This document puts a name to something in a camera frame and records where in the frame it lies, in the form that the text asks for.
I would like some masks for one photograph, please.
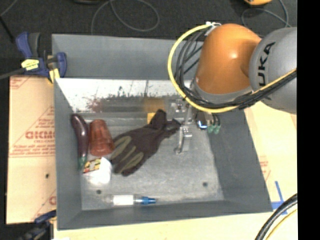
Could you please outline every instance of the blue clamp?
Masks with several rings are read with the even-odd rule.
[[[67,57],[64,52],[58,52],[55,56],[51,59],[42,58],[38,55],[38,40],[40,37],[40,33],[31,33],[22,32],[19,34],[16,39],[15,43],[18,50],[23,54],[26,60],[33,59],[37,60],[38,64],[36,64],[32,69],[23,68],[24,75],[40,75],[51,79],[50,71],[47,67],[48,63],[57,63],[57,68],[59,71],[60,77],[64,77],[67,71]]]

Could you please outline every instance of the dark red eggplant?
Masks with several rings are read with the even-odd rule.
[[[77,139],[78,169],[81,170],[87,162],[89,149],[89,127],[84,118],[77,113],[71,115],[71,124]]]

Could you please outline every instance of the brown glove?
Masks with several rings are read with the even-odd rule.
[[[173,135],[180,125],[175,119],[167,121],[166,112],[159,109],[149,124],[115,137],[115,151],[110,158],[114,172],[123,176],[134,173],[157,152],[162,140]]]

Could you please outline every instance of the kuka logo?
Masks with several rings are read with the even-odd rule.
[[[25,133],[27,139],[53,139],[55,138],[54,131],[27,131]]]
[[[264,50],[263,50],[263,52],[266,54],[266,57],[264,58],[263,55],[261,55],[261,57],[260,57],[260,66],[258,67],[258,70],[259,70],[258,71],[258,77],[260,77],[259,79],[262,80],[262,82],[259,81],[259,86],[261,86],[261,87],[266,85],[266,78],[265,78],[266,67],[265,67],[265,63],[268,60],[270,49],[275,43],[276,42],[272,42],[272,43],[267,44],[264,47]]]

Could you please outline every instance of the cardboard sheet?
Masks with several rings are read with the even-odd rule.
[[[44,77],[10,78],[7,224],[56,208],[53,92]]]

